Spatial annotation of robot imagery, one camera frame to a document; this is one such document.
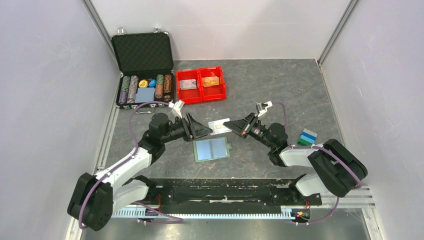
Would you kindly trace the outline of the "white gold VIP card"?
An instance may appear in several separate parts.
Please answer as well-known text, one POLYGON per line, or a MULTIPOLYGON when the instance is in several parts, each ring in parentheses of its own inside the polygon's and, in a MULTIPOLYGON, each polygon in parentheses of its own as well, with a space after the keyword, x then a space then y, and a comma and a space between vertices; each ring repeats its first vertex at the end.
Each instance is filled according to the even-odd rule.
POLYGON ((224 118, 224 119, 219 119, 219 120, 214 120, 214 121, 208 122, 208 127, 210 129, 212 129, 212 133, 210 135, 214 136, 214 135, 219 135, 219 134, 231 132, 231 130, 229 128, 224 126, 224 123, 228 122, 228 121, 230 121, 229 118, 224 118))

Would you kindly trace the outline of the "green card holder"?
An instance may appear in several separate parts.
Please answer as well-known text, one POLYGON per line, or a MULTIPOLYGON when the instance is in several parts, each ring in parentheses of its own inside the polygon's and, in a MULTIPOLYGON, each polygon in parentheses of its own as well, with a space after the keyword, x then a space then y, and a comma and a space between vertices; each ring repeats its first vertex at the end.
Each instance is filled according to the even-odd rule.
POLYGON ((196 163, 229 158, 231 149, 232 145, 226 137, 195 140, 193 142, 196 163))

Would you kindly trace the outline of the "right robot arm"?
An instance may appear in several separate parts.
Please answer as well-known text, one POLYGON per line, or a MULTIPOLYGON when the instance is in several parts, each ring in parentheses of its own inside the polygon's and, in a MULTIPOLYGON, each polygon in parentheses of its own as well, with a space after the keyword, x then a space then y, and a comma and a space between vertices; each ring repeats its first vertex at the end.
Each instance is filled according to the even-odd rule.
POLYGON ((302 204, 310 196, 330 192, 343 198, 351 190, 359 189, 368 176, 366 166, 338 140, 331 138, 323 144, 290 145, 285 125, 261 123, 257 114, 243 119, 229 120, 223 125, 239 137, 252 137, 269 148, 270 161, 279 167, 307 167, 313 174, 303 174, 290 184, 289 199, 302 204))

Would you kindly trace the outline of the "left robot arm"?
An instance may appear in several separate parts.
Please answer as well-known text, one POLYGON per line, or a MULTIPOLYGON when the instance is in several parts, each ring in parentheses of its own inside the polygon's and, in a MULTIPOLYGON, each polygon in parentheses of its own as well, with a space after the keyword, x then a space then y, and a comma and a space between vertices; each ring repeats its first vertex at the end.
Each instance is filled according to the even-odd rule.
POLYGON ((83 173, 77 180, 67 214, 78 220, 82 229, 99 231, 112 215, 122 208, 157 198, 154 183, 136 173, 156 162, 165 152, 165 144, 183 139, 191 142, 211 134, 211 128, 196 121, 189 113, 169 120, 165 113, 156 113, 135 147, 121 160, 96 174, 83 173))

